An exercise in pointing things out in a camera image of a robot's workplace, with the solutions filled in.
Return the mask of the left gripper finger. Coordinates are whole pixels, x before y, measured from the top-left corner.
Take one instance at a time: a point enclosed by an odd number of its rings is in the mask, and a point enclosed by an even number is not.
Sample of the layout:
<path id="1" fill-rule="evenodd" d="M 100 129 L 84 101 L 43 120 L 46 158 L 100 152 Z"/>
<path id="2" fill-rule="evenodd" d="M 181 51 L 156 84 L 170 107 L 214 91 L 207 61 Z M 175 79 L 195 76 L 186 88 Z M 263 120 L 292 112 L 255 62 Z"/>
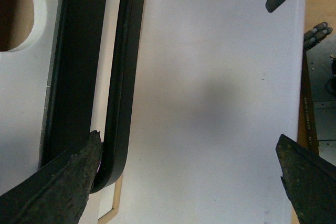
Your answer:
<path id="1" fill-rule="evenodd" d="M 92 131 L 28 179 L 1 195 L 1 223 L 78 223 L 101 160 Z"/>
<path id="2" fill-rule="evenodd" d="M 299 222 L 335 223 L 335 166 L 283 134 L 276 153 Z"/>

